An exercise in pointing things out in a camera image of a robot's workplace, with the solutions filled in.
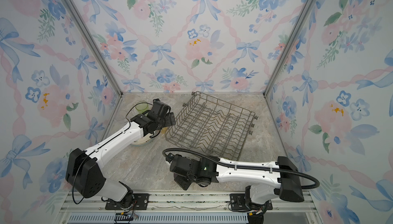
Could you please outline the amber glass tumbler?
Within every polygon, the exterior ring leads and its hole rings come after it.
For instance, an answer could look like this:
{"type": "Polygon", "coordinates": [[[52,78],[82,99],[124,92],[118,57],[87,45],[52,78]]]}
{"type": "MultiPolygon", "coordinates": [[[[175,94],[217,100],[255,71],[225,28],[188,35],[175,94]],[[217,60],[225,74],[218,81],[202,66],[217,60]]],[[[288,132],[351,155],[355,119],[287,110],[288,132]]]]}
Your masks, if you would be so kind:
{"type": "Polygon", "coordinates": [[[162,128],[161,129],[161,134],[164,135],[166,133],[166,131],[168,130],[168,127],[162,128]]]}

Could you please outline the green glass tumbler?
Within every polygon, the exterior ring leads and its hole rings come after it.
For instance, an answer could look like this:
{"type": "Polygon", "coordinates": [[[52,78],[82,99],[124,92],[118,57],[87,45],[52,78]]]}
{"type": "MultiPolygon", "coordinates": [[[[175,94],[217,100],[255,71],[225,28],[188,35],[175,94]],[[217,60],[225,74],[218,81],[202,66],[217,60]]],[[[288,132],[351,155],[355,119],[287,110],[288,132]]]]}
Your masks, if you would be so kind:
{"type": "Polygon", "coordinates": [[[146,101],[139,102],[136,104],[135,108],[138,111],[138,113],[144,113],[145,111],[148,111],[150,107],[150,103],[146,101]]]}

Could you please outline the cream flamingo plate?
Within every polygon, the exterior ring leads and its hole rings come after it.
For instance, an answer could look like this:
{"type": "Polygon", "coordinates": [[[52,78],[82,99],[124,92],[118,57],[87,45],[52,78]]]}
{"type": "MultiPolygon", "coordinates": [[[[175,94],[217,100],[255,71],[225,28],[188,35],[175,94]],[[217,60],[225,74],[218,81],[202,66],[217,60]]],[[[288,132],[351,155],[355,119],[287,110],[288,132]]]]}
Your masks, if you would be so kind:
{"type": "Polygon", "coordinates": [[[152,140],[154,140],[154,135],[150,133],[150,134],[146,135],[145,137],[132,142],[131,146],[136,146],[136,147],[144,146],[144,145],[148,144],[149,142],[151,142],[152,140]]]}

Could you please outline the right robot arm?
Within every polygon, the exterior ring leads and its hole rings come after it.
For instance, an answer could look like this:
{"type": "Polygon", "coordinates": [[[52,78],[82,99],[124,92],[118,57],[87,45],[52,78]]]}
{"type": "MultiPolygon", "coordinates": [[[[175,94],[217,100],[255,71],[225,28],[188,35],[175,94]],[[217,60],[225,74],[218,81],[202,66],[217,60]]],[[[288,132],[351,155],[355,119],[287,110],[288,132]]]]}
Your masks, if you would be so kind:
{"type": "Polygon", "coordinates": [[[174,181],[183,190],[188,190],[192,184],[208,187],[212,183],[246,182],[246,204],[262,205],[265,202],[280,198],[281,200],[301,203],[304,201],[300,177],[288,173],[274,172],[274,169],[297,168],[286,157],[280,156],[278,161],[267,163],[248,163],[231,161],[214,157],[220,163],[231,165],[221,166],[206,158],[199,160],[183,157],[179,154],[170,155],[166,162],[174,174],[174,181]]]}

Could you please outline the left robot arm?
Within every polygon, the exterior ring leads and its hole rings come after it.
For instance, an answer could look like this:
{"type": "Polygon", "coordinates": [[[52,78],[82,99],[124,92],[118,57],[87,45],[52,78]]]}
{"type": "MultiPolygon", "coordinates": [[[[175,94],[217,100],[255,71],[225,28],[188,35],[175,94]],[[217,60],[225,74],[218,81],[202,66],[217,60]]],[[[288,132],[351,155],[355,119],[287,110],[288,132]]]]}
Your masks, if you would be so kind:
{"type": "Polygon", "coordinates": [[[83,198],[100,196],[115,203],[133,202],[133,190],[126,184],[108,180],[102,173],[105,165],[129,145],[141,139],[152,139],[163,128],[174,126],[175,115],[171,107],[154,99],[151,109],[127,119],[117,132],[85,150],[73,150],[68,159],[66,181],[83,198]]]}

